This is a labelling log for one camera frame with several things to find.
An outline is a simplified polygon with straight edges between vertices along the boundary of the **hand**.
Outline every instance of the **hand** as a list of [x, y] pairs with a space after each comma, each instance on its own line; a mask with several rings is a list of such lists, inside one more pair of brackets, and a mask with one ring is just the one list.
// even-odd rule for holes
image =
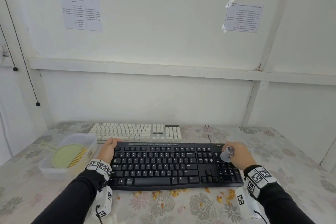
[[97, 159], [105, 161], [107, 164], [111, 164], [114, 156], [114, 149], [117, 146], [117, 142], [121, 142], [121, 139], [111, 137], [103, 144]]
[[234, 155], [230, 158], [230, 161], [240, 170], [244, 171], [247, 167], [257, 163], [246, 146], [237, 142], [226, 142], [223, 146], [222, 152], [227, 146], [231, 146], [234, 150]]

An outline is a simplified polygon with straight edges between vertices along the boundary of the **white keyboard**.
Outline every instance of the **white keyboard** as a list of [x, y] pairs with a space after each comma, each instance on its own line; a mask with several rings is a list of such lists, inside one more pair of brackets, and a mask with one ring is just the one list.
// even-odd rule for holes
[[96, 123], [89, 133], [97, 134], [98, 143], [104, 143], [110, 137], [139, 142], [182, 139], [180, 126], [164, 124]]

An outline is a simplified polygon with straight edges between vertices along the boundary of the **transparent plastic box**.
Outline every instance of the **transparent plastic box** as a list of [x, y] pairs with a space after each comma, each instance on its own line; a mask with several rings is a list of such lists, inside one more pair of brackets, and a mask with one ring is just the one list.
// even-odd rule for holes
[[71, 134], [65, 137], [56, 147], [60, 148], [68, 144], [82, 144], [87, 149], [82, 159], [74, 167], [55, 168], [53, 166], [53, 152], [49, 152], [39, 164], [39, 168], [46, 179], [50, 180], [72, 180], [89, 163], [92, 155], [97, 150], [97, 135], [89, 134]]

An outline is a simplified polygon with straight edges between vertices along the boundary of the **table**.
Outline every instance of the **table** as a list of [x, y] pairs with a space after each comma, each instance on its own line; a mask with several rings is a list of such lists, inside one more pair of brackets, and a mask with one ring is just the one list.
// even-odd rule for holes
[[[59, 123], [0, 167], [0, 224], [31, 223], [69, 183], [44, 179], [38, 163], [47, 152], [38, 145], [42, 142], [57, 145], [65, 135], [88, 133], [93, 125]], [[207, 127], [182, 126], [181, 132], [183, 142], [209, 142]], [[212, 143], [230, 140], [245, 144], [256, 162], [271, 172], [314, 222], [335, 223], [336, 176], [326, 172], [276, 130], [209, 127], [209, 137]], [[113, 191], [112, 211], [103, 218], [103, 223], [243, 223], [234, 190], [233, 187]], [[90, 215], [85, 222], [98, 223]]]

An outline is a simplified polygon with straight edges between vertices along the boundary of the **wristband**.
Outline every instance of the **wristband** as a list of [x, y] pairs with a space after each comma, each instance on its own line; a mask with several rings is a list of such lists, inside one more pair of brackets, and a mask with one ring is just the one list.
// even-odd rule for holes
[[95, 170], [97, 173], [103, 175], [106, 182], [109, 181], [112, 171], [110, 164], [101, 159], [92, 159], [86, 169]]
[[265, 168], [256, 167], [247, 174], [245, 182], [250, 196], [258, 199], [260, 190], [269, 183], [277, 182], [277, 180]]

